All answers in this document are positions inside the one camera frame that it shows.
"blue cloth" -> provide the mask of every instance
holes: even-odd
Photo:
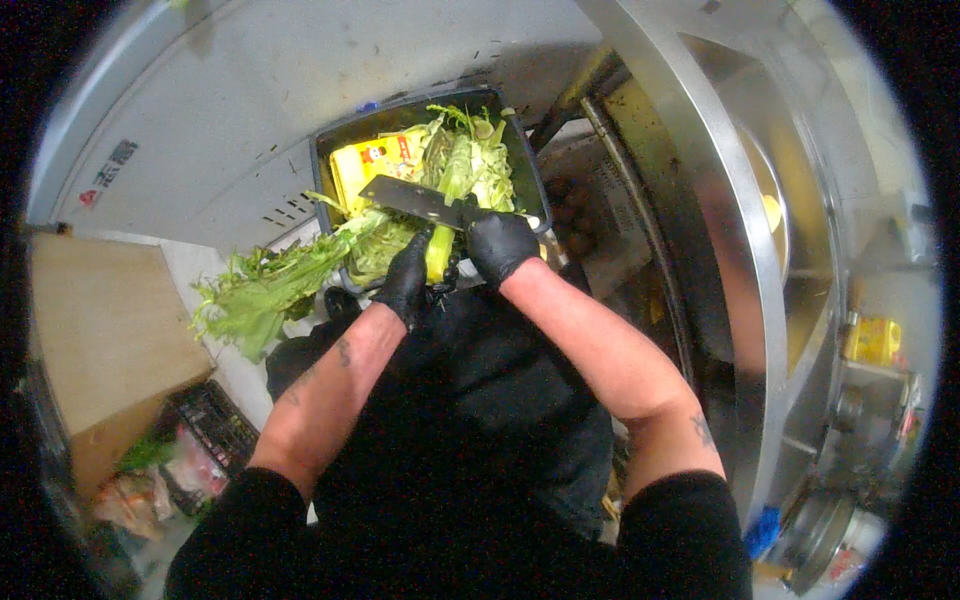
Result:
[[[780,534],[780,509],[776,506],[764,506],[763,512],[743,537],[747,544],[750,560],[755,561],[767,548],[774,545]]]

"vegetable scrap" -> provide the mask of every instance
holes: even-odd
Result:
[[[345,217],[331,235],[282,252],[254,248],[249,256],[234,253],[225,273],[194,284],[204,299],[191,325],[198,338],[208,334],[234,344],[251,362],[259,362],[264,348],[282,335],[285,321],[309,313],[335,270],[346,265],[353,282],[363,286],[386,275],[390,261],[422,223],[359,196],[377,174],[435,189],[447,204],[472,192],[481,208],[514,212],[512,170],[502,142],[506,119],[494,125],[486,107],[479,115],[452,105],[427,109],[438,113],[429,123],[384,132],[331,154],[337,198],[304,192]],[[500,116],[512,113],[505,108]],[[427,283],[444,280],[454,238],[451,228],[434,229],[425,257]]]

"metal pipe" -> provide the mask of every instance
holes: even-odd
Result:
[[[654,260],[657,261],[657,269],[663,276],[663,287],[666,292],[667,313],[670,315],[670,324],[673,326],[674,340],[677,343],[677,352],[680,359],[680,372],[684,375],[690,387],[697,391],[694,378],[693,360],[690,356],[690,345],[692,336],[689,331],[689,323],[686,320],[686,311],[684,309],[683,296],[680,293],[680,284],[673,274],[670,262],[670,254],[666,247],[666,242],[657,226],[657,220],[653,209],[647,203],[644,193],[643,182],[640,181],[636,173],[636,168],[630,160],[627,149],[620,142],[615,129],[610,123],[607,114],[596,106],[589,96],[581,99],[580,106],[584,114],[589,119],[590,124],[597,132],[597,136],[603,141],[607,152],[613,163],[616,165],[620,176],[623,178],[624,187],[631,200],[636,204],[637,210],[643,221],[643,232],[650,242],[653,251]]]
[[[584,68],[560,92],[543,119],[530,135],[530,147],[538,153],[580,109],[580,100],[622,66],[620,58],[607,45],[597,48]]]

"printed label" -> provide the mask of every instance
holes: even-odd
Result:
[[[92,185],[94,189],[86,190],[78,198],[80,204],[87,208],[96,205],[103,195],[103,191],[110,187],[113,180],[120,174],[120,169],[127,164],[127,161],[131,159],[131,156],[139,147],[136,142],[131,142],[129,139],[121,140],[113,149],[113,152],[110,153],[110,158],[104,163],[104,166],[100,167],[100,170],[93,177]]]

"plastic bag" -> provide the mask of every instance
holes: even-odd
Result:
[[[163,534],[159,530],[154,501],[155,483],[150,475],[120,473],[108,480],[97,494],[93,514],[140,537],[160,540]]]
[[[177,428],[176,457],[166,468],[184,492],[201,491],[213,497],[227,485],[227,474],[182,424]]]

